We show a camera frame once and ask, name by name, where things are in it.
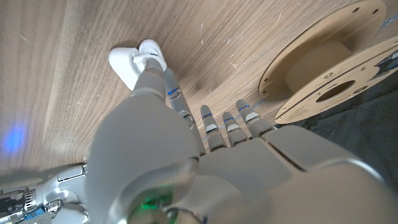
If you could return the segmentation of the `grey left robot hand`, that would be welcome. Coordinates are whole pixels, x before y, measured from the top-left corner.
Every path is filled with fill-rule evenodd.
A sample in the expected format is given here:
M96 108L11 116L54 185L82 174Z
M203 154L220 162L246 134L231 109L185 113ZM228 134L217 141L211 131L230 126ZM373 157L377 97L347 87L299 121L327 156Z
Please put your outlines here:
M397 195L346 149L306 129L276 129L201 155L201 140L165 104L153 58L132 95L95 134L88 159L92 223L396 223Z

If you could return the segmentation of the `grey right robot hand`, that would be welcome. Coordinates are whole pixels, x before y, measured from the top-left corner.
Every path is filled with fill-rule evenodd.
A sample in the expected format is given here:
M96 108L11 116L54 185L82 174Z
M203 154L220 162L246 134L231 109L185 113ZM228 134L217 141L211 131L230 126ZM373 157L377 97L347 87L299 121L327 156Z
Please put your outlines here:
M67 168L34 187L1 191L1 223L21 223L45 213L51 223L88 223L87 164Z

